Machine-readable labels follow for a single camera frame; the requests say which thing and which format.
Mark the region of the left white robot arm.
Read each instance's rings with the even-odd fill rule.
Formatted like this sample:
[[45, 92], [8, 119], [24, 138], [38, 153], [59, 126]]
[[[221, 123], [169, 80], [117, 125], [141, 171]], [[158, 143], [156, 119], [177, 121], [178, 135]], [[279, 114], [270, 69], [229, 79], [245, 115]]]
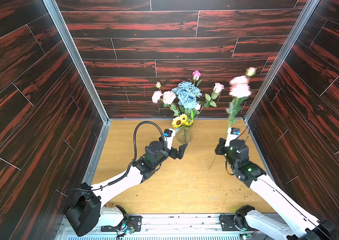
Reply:
[[145, 154], [130, 163], [125, 172], [99, 184], [89, 186], [82, 183], [77, 188], [68, 189], [71, 195], [64, 215], [77, 237], [83, 237], [96, 227], [129, 232], [130, 226], [137, 225], [136, 221], [130, 220], [123, 207], [106, 207], [106, 203], [148, 180], [167, 158], [182, 159], [186, 148], [187, 144], [183, 144], [178, 149], [168, 149], [163, 142], [153, 141], [145, 148]]

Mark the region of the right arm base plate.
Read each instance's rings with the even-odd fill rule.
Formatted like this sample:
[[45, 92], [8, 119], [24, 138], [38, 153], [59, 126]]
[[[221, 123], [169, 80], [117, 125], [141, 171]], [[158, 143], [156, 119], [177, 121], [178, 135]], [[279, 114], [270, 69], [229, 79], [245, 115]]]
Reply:
[[247, 228], [244, 227], [243, 224], [239, 223], [235, 219], [235, 214], [220, 214], [218, 220], [220, 222], [220, 226], [223, 232], [229, 231], [244, 232], [247, 230]]

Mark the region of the pale pink rosebud stem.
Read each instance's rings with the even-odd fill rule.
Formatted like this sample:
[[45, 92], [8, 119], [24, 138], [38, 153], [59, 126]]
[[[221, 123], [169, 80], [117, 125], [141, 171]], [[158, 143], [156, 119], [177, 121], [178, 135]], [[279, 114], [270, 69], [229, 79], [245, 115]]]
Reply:
[[220, 83], [215, 83], [212, 93], [205, 94], [203, 101], [198, 101], [194, 109], [195, 115], [198, 116], [200, 113], [207, 108], [216, 108], [217, 107], [217, 98], [220, 96], [221, 92], [224, 90], [225, 86]]

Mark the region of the pink carnation stem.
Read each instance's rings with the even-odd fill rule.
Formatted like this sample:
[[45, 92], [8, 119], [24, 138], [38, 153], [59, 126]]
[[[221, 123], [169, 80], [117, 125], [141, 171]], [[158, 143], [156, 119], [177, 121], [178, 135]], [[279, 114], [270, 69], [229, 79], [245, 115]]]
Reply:
[[226, 108], [228, 114], [227, 129], [236, 122], [236, 116], [241, 111], [241, 104], [250, 95], [251, 90], [249, 86], [249, 80], [256, 73], [256, 68], [250, 67], [246, 69], [245, 75], [235, 77], [229, 81], [229, 95], [232, 97], [232, 101], [229, 103], [229, 107]]
[[162, 90], [161, 82], [155, 83], [156, 90], [152, 95], [152, 102], [154, 104], [162, 103], [164, 108], [169, 108], [174, 116], [180, 116], [185, 114], [185, 108], [183, 106], [183, 99], [185, 94], [183, 93], [184, 82], [177, 84], [172, 90]]

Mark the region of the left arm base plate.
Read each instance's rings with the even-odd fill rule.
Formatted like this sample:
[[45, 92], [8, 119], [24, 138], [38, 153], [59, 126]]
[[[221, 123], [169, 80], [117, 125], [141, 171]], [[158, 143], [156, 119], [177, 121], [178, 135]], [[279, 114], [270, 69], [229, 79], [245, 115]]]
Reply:
[[142, 216], [138, 215], [129, 215], [128, 217], [124, 217], [120, 224], [116, 227], [112, 226], [102, 226], [101, 232], [111, 233], [126, 233], [132, 234], [135, 232], [140, 232], [142, 228]]

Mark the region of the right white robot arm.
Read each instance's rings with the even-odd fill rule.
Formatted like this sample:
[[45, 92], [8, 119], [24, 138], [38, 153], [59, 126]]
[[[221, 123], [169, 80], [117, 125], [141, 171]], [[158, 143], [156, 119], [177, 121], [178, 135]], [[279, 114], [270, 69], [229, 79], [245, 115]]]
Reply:
[[320, 221], [279, 188], [257, 164], [251, 162], [244, 140], [227, 143], [219, 139], [215, 153], [225, 157], [232, 175], [265, 200], [283, 219], [267, 217], [250, 205], [235, 212], [233, 222], [239, 231], [258, 230], [274, 240], [334, 240], [335, 227]]

